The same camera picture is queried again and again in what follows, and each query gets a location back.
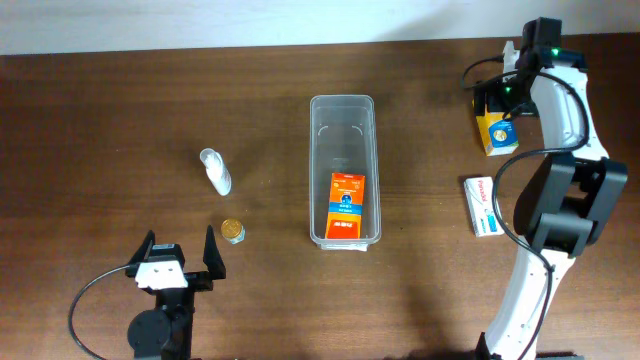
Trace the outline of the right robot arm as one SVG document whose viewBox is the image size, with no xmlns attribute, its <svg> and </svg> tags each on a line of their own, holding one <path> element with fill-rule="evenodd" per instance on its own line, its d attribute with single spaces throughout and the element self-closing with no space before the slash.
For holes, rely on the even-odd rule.
<svg viewBox="0 0 640 360">
<path fill-rule="evenodd" d="M 564 275 L 594 244 L 628 179 L 625 164 L 610 159 L 591 117 L 587 64 L 561 45 L 562 22 L 539 17 L 523 27 L 519 48 L 507 42 L 496 61 L 501 74 L 471 85 L 473 112 L 484 148 L 514 137 L 519 116 L 540 120 L 544 146 L 513 156 L 493 179 L 481 179 L 475 199 L 488 208 L 480 228 L 503 232 L 517 246 L 516 262 L 500 309 L 476 345 L 477 359 L 534 359 L 536 342 Z M 520 194 L 513 223 L 499 210 L 497 189 L 516 162 L 543 161 Z"/>
</svg>

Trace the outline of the small gold-lid jar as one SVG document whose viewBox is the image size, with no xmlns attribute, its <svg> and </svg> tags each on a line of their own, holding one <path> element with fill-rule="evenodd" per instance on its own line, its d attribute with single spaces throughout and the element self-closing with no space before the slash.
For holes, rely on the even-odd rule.
<svg viewBox="0 0 640 360">
<path fill-rule="evenodd" d="M 237 244 L 244 240 L 246 231 L 238 219 L 228 218 L 221 224 L 221 234 L 231 244 Z"/>
</svg>

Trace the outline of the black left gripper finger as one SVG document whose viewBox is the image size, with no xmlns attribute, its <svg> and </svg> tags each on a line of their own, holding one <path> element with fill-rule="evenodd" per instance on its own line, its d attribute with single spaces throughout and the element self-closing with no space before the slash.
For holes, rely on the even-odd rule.
<svg viewBox="0 0 640 360">
<path fill-rule="evenodd" d="M 152 230 L 149 230 L 140 245 L 140 247 L 135 251 L 131 259 L 129 260 L 129 265 L 134 265 L 143 262 L 147 256 L 149 251 L 155 245 L 155 234 Z"/>
<path fill-rule="evenodd" d="M 206 229 L 203 263 L 206 265 L 212 280 L 226 278 L 226 266 L 217 247 L 214 230 L 211 225 L 208 225 Z"/>
</svg>

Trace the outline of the white Panadol box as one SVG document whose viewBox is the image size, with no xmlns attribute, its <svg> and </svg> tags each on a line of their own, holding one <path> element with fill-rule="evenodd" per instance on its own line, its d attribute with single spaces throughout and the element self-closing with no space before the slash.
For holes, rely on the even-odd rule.
<svg viewBox="0 0 640 360">
<path fill-rule="evenodd" d="M 467 178 L 463 186 L 475 235 L 477 237 L 503 235 L 504 229 L 498 223 L 492 205 L 493 179 L 491 177 Z"/>
</svg>

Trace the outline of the orange medicine box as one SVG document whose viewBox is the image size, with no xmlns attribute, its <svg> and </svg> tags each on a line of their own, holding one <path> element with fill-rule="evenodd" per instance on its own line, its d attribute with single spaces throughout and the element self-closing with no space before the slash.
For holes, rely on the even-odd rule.
<svg viewBox="0 0 640 360">
<path fill-rule="evenodd" d="M 359 239 L 363 214 L 364 175 L 333 173 L 325 237 L 327 239 Z"/>
</svg>

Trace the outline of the clear plastic container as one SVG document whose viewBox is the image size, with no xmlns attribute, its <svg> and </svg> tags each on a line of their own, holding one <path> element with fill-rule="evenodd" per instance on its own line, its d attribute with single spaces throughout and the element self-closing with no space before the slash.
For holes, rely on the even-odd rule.
<svg viewBox="0 0 640 360">
<path fill-rule="evenodd" d="M 364 175 L 359 239 L 325 237 L 333 173 Z M 366 251 L 381 237 L 374 101 L 367 95 L 318 95 L 310 102 L 310 238 L 323 250 Z"/>
</svg>

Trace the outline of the white lotion bottle clear cap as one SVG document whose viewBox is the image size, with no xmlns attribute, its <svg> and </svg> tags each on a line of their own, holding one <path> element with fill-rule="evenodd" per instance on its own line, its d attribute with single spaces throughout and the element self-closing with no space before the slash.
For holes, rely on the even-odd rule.
<svg viewBox="0 0 640 360">
<path fill-rule="evenodd" d="M 200 160 L 215 190 L 221 196 L 227 196 L 232 189 L 232 179 L 221 154 L 211 148 L 205 148 L 200 152 Z"/>
</svg>

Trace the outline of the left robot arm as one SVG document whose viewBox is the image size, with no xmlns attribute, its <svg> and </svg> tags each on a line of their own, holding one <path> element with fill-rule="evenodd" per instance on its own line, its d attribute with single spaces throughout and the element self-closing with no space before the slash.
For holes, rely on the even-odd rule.
<svg viewBox="0 0 640 360">
<path fill-rule="evenodd" d="M 189 359 L 191 357 L 195 295 L 209 292 L 216 280 L 226 278 L 226 267 L 214 230 L 206 230 L 204 271 L 186 272 L 178 244 L 160 244 L 150 231 L 127 263 L 125 275 L 139 289 L 155 297 L 155 306 L 130 322 L 127 340 L 136 359 Z"/>
</svg>

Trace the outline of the yellow Woods medicine box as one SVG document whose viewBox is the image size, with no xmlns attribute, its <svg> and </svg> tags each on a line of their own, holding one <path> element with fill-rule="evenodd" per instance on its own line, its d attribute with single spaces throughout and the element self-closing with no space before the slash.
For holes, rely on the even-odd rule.
<svg viewBox="0 0 640 360">
<path fill-rule="evenodd" d="M 504 113 L 504 110 L 491 110 L 486 103 L 485 116 L 474 115 L 487 156 L 508 155 L 519 146 L 515 126 L 503 118 Z"/>
</svg>

